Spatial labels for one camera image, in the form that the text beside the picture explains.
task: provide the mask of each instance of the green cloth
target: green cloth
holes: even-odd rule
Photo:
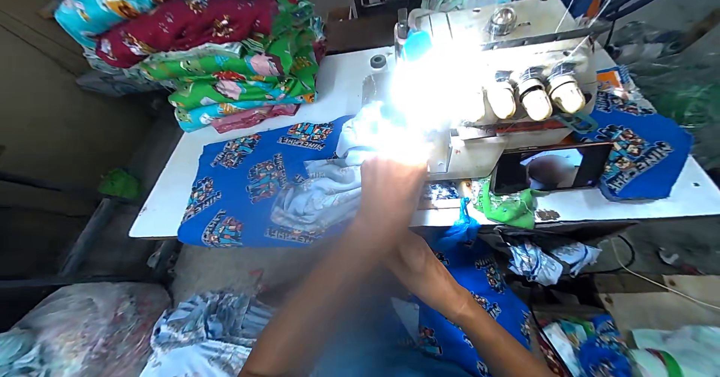
[[[122,169],[113,169],[102,177],[97,190],[104,195],[134,200],[139,197],[140,181]]]
[[[490,178],[487,176],[472,181],[475,209],[492,221],[518,228],[534,228],[537,208],[535,197],[545,193],[535,189],[524,189],[510,195],[494,195],[491,192]]]

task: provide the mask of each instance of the maroon fabric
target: maroon fabric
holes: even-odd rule
[[[268,35],[276,14],[276,0],[169,0],[101,34],[95,53],[111,66],[130,68],[152,53]]]
[[[210,124],[218,133],[226,133],[239,128],[252,127],[262,123],[268,118],[278,117],[280,115],[295,115],[298,108],[300,108],[299,104],[267,105],[250,110],[243,110],[239,113],[228,115],[227,117],[215,118]]]

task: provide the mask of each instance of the cable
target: cable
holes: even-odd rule
[[[605,46],[603,46],[603,48],[607,48],[608,45],[610,44],[610,39],[613,37],[613,32],[615,31],[615,22],[616,21],[617,20],[613,20],[612,24],[610,24],[610,30],[607,32],[608,33],[607,40],[605,41]]]
[[[648,279],[647,277],[645,277],[645,276],[643,276],[643,275],[639,275],[639,274],[635,273],[634,271],[628,269],[624,264],[622,264],[622,263],[620,262],[620,257],[618,256],[618,251],[615,249],[615,241],[614,241],[613,239],[611,239],[611,240],[610,240],[610,243],[613,245],[613,252],[615,252],[615,259],[618,261],[618,263],[620,264],[620,266],[621,266],[623,269],[625,269],[627,272],[629,272],[630,274],[636,275],[637,277],[639,277],[639,278],[641,278],[641,279],[643,279],[643,280],[645,280],[645,281],[649,281],[649,282],[651,282],[652,284],[655,284],[655,285],[657,285],[657,286],[659,286],[659,287],[662,287],[662,288],[670,291],[671,293],[675,293],[675,294],[678,294],[679,296],[685,297],[686,299],[689,299],[689,300],[691,300],[691,301],[693,301],[693,302],[695,302],[695,303],[698,303],[698,304],[700,304],[700,305],[704,305],[704,306],[706,306],[706,307],[713,308],[713,309],[716,309],[716,310],[719,310],[719,311],[720,311],[720,306],[715,306],[715,305],[713,305],[713,304],[709,304],[709,303],[703,302],[703,301],[701,301],[701,300],[694,299],[693,297],[690,297],[689,295],[687,295],[687,294],[685,294],[685,293],[681,293],[680,291],[674,290],[674,289],[672,289],[672,288],[670,288],[670,287],[667,287],[666,285],[660,284],[660,283],[657,282],[657,281],[650,280],[650,279]]]
[[[632,244],[630,244],[630,241],[628,241],[627,239],[625,239],[624,236],[622,236],[622,235],[617,235],[617,237],[620,238],[620,239],[622,239],[623,242],[625,242],[625,244],[626,244],[626,245],[628,246],[628,248],[630,249],[630,260],[629,260],[625,265],[623,265],[623,264],[621,263],[621,264],[620,264],[620,267],[616,267],[616,268],[614,268],[614,269],[610,269],[610,270],[600,270],[600,271],[597,271],[597,272],[582,272],[582,273],[580,273],[580,274],[577,275],[577,276],[580,277],[581,275],[603,275],[603,274],[607,274],[607,273],[615,273],[615,272],[617,272],[617,271],[620,271],[620,270],[623,270],[623,269],[627,269],[628,267],[632,266],[632,265],[635,263],[635,248],[632,246]]]

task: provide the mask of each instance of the white sewing table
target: white sewing table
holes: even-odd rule
[[[252,128],[223,134],[218,134],[210,126],[193,133],[185,133],[135,219],[130,236],[152,239],[177,236],[203,146],[295,123],[327,123],[344,115],[356,114],[361,107],[363,79],[373,73],[369,60],[377,54],[385,54],[388,69],[393,67],[392,47],[325,57],[320,64],[316,83],[318,101],[301,106],[293,117],[275,117]],[[595,58],[595,67],[598,70],[615,65],[604,50],[597,52]],[[553,210],[557,216],[552,220],[536,218],[539,223],[719,215],[720,190],[695,159],[689,156],[668,198],[612,203],[603,197],[598,189],[579,189],[539,197],[537,211],[542,210]],[[470,209],[470,215],[481,224],[497,224],[473,208]],[[452,225],[458,217],[458,208],[419,210],[413,216],[412,225]]]

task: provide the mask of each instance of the smartphone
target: smartphone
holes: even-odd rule
[[[527,188],[541,191],[594,188],[612,147],[610,142],[597,142],[506,151],[492,173],[492,192],[507,195]]]

